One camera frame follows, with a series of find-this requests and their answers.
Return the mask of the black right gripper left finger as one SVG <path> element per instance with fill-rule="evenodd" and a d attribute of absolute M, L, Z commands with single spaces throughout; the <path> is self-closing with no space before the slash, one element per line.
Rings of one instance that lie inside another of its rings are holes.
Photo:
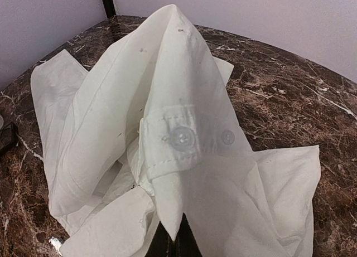
<path fill-rule="evenodd" d="M 174 243 L 163 225 L 159 222 L 145 257 L 173 256 L 175 256 Z"/>

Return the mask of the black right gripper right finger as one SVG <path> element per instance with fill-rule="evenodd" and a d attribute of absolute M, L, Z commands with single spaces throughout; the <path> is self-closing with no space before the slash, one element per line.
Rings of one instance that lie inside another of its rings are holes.
<path fill-rule="evenodd" d="M 174 241 L 174 256 L 202 257 L 185 214 L 182 216 L 180 228 Z"/>

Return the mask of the white button shirt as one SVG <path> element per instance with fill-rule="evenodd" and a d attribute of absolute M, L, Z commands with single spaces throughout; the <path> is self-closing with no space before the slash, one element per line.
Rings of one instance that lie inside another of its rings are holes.
<path fill-rule="evenodd" d="M 66 50 L 34 68 L 49 211 L 62 256 L 145 256 L 186 215 L 202 256 L 311 256 L 318 146 L 252 150 L 214 57 L 175 5 L 91 70 Z"/>

